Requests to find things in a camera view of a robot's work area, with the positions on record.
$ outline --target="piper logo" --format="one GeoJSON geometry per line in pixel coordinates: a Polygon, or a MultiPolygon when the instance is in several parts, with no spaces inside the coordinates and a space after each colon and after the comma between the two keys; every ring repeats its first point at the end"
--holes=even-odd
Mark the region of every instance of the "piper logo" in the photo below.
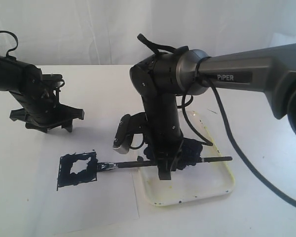
{"type": "Polygon", "coordinates": [[[229,74],[217,74],[217,79],[222,81],[234,81],[233,75],[229,74]]]}

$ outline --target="white backdrop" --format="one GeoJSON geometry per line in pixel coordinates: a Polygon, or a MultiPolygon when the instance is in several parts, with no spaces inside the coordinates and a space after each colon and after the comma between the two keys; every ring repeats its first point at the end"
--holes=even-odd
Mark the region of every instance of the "white backdrop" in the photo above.
{"type": "Polygon", "coordinates": [[[0,0],[2,29],[21,61],[134,64],[151,54],[138,33],[211,56],[296,42],[296,0],[0,0]]]}

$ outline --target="white tray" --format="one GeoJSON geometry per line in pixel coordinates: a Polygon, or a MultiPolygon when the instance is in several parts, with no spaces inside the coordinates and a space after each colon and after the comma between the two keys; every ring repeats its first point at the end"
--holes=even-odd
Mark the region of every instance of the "white tray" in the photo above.
{"type": "MultiPolygon", "coordinates": [[[[186,112],[193,126],[206,138],[213,141],[207,128],[201,121],[199,114],[186,112]]],[[[197,135],[188,127],[183,114],[179,112],[180,127],[184,137],[197,139],[197,135]]],[[[141,137],[134,139],[134,144],[140,144],[141,137]]],[[[145,147],[133,153],[136,157],[143,154],[145,147]]],[[[221,156],[216,145],[203,146],[202,157],[221,156]]],[[[167,206],[192,200],[210,198],[230,193],[234,187],[234,177],[225,162],[199,163],[196,166],[187,166],[184,170],[171,173],[172,180],[159,180],[156,166],[141,167],[139,173],[149,203],[155,206],[167,206]]]]}

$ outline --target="sheet of paper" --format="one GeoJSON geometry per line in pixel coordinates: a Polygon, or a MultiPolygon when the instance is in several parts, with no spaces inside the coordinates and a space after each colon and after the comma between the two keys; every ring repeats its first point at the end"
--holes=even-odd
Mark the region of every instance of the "sheet of paper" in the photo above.
{"type": "MultiPolygon", "coordinates": [[[[103,120],[101,129],[88,126],[89,122],[87,119],[75,121],[72,134],[59,128],[51,130],[43,141],[26,236],[49,236],[138,218],[133,180],[128,170],[98,173],[98,181],[56,191],[59,158],[63,155],[94,149],[99,162],[127,159],[111,148],[115,129],[111,128],[112,121],[103,120]]],[[[81,171],[86,164],[79,161],[72,171],[81,171]]]]}

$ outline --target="white tabletop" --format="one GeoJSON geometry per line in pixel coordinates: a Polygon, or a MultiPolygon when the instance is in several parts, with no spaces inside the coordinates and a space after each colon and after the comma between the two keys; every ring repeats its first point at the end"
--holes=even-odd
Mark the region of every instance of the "white tabletop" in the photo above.
{"type": "MultiPolygon", "coordinates": [[[[124,114],[143,111],[141,98],[129,79],[128,65],[41,68],[44,73],[63,75],[66,85],[60,94],[61,103],[83,108],[85,116],[94,118],[95,133],[106,132],[100,128],[104,119],[110,118],[111,130],[107,133],[114,134],[124,114]]],[[[276,120],[262,93],[225,89],[219,89],[219,93],[244,153],[274,185],[296,199],[296,136],[287,118],[276,120]]],[[[22,122],[9,119],[10,110],[18,108],[9,93],[0,92],[0,236],[24,236],[37,159],[44,149],[55,149],[42,147],[47,134],[26,130],[22,122]]],[[[257,180],[233,150],[212,92],[195,97],[189,110],[207,117],[219,150],[234,158],[229,167],[236,186],[230,195],[155,207],[145,201],[134,169],[139,219],[58,236],[296,236],[296,209],[257,180]]],[[[74,120],[74,128],[80,123],[83,121],[74,120]]],[[[92,135],[86,132],[82,141],[92,141],[92,135]]]]}

